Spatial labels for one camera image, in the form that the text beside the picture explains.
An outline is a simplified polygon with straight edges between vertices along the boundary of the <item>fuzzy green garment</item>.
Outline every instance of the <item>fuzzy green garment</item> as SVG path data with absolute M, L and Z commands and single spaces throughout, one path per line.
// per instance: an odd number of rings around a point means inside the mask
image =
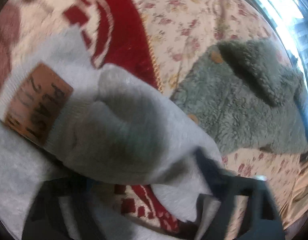
M 221 53 L 224 61 L 215 63 L 212 52 Z M 240 148 L 308 150 L 308 93 L 302 73 L 281 65 L 268 40 L 211 46 L 171 99 L 198 118 L 222 155 Z

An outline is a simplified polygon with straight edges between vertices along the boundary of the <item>brown tape label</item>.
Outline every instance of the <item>brown tape label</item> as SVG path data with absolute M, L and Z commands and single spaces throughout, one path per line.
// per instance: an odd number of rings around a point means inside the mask
M 9 104 L 5 123 L 42 146 L 72 92 L 53 70 L 39 63 Z

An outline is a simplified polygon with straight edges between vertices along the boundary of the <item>bed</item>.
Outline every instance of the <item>bed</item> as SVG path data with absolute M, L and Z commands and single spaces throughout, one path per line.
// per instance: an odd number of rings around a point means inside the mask
M 279 61 L 291 67 L 279 38 L 262 15 L 244 0 L 131 0 L 141 26 L 146 33 L 149 54 L 153 63 L 153 77 L 158 90 L 170 97 L 196 60 L 206 49 L 220 40 L 271 39 L 276 44 Z M 17 67 L 48 36 L 78 24 L 96 67 L 101 67 L 110 47 L 113 31 L 119 21 L 111 20 L 115 11 L 108 3 L 101 9 L 95 0 L 9 0 L 0 13 L 0 87 L 11 69 Z M 99 36 L 103 35 L 103 50 L 97 52 Z M 244 177 L 265 175 L 274 194 L 284 227 L 296 221 L 291 205 L 294 187 L 301 171 L 301 153 L 292 155 L 267 153 L 259 149 L 240 149 L 223 157 L 224 167 Z M 163 226 L 165 212 L 148 186 L 108 186 L 116 194 L 116 208 L 151 226 L 174 230 L 172 220 Z M 133 208 L 127 204 L 133 199 Z M 244 214 L 246 198 L 237 198 L 227 239 L 234 239 Z M 138 210 L 144 207 L 144 215 Z M 21 228 L 12 230 L 20 236 Z

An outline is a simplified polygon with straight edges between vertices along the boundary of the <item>yellow stitched trim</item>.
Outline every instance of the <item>yellow stitched trim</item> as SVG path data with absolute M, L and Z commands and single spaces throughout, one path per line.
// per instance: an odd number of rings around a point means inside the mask
M 145 18 L 144 18 L 143 14 L 141 15 L 141 19 L 142 19 L 142 25 L 143 25 L 144 31 L 146 32 Z M 155 80 L 156 80 L 156 84 L 157 84 L 157 87 L 158 87 L 158 91 L 163 93 L 164 90 L 163 90 L 163 87 L 162 87 L 161 75 L 159 73 L 159 66 L 156 63 L 156 57 L 155 57 L 154 49 L 153 49 L 152 42 L 151 42 L 151 36 L 146 34 L 146 40 L 147 40 L 147 45 L 148 45 L 148 48 L 149 48 L 149 55 L 151 57 L 152 64 L 153 64 L 154 75 L 155 75 Z

